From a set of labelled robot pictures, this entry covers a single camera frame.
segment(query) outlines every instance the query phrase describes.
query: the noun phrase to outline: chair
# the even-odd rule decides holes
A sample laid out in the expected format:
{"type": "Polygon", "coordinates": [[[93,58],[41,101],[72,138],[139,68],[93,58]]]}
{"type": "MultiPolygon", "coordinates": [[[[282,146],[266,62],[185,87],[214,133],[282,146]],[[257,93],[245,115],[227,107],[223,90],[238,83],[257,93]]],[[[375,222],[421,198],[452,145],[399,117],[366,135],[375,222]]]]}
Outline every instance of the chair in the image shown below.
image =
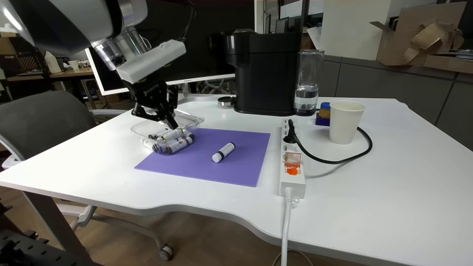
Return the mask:
{"type": "MultiPolygon", "coordinates": [[[[97,115],[117,115],[117,111],[99,111],[97,115]]],[[[12,154],[7,167],[15,161],[25,161],[49,148],[53,148],[89,129],[96,121],[91,112],[66,92],[47,92],[0,105],[0,144],[12,154]]],[[[117,217],[94,214],[96,207],[57,204],[65,216],[77,217],[71,228],[86,226],[91,219],[106,222],[155,241],[159,257],[170,260],[173,251],[162,245],[148,228],[117,217]]]]}

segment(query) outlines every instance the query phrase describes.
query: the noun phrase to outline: floor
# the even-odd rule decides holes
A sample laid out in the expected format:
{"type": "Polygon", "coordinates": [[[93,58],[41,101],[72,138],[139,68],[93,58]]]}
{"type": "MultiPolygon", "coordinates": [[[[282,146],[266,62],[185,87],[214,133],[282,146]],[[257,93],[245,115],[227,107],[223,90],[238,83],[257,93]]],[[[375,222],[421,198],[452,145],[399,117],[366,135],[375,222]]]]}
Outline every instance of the floor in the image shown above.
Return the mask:
{"type": "MultiPolygon", "coordinates": [[[[50,245],[59,247],[49,231],[41,225],[22,194],[0,188],[1,203],[13,206],[7,217],[22,231],[34,229],[50,245]]],[[[111,266],[270,266],[279,254],[279,247],[269,245],[245,228],[226,220],[217,220],[188,213],[168,213],[161,217],[130,217],[114,212],[99,210],[109,216],[155,229],[157,235],[170,244],[176,257],[171,262],[158,259],[157,247],[145,237],[114,226],[90,222],[80,228],[77,235],[100,265],[111,266]]],[[[353,263],[307,254],[315,266],[352,266],[353,263]]],[[[297,253],[288,257],[290,266],[309,266],[297,253]]]]}

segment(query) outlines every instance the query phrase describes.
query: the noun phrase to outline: paper cup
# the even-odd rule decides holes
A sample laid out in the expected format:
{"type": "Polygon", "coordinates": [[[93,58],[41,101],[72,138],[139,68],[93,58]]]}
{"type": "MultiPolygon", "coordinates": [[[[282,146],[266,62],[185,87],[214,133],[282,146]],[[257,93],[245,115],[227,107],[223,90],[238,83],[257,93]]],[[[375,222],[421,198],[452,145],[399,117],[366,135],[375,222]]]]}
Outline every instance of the paper cup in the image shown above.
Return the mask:
{"type": "Polygon", "coordinates": [[[329,139],[335,144],[350,144],[365,107],[356,102],[332,102],[329,107],[329,139]]]}

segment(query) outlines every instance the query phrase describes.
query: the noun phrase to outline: black coffee maker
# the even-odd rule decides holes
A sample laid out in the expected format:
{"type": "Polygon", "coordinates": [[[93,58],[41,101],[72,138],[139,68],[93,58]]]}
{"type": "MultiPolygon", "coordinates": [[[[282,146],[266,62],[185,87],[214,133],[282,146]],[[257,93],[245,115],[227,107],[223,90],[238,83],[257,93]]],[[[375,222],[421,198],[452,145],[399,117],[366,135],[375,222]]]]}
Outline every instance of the black coffee maker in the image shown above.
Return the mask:
{"type": "Polygon", "coordinates": [[[235,111],[293,115],[300,33],[235,33],[226,37],[226,61],[235,67],[235,111]]]}

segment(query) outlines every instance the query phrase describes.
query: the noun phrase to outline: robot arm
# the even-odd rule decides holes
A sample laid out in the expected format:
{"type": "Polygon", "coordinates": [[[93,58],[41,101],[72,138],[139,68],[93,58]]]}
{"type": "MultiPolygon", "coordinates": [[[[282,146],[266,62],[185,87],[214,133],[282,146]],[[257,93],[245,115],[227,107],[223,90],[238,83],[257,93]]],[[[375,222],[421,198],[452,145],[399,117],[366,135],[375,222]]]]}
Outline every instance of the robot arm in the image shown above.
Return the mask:
{"type": "Polygon", "coordinates": [[[180,42],[146,47],[133,28],[148,16],[146,0],[0,0],[0,12],[26,42],[56,55],[91,46],[131,92],[134,115],[177,127],[177,93],[157,71],[186,50],[180,42]]]}

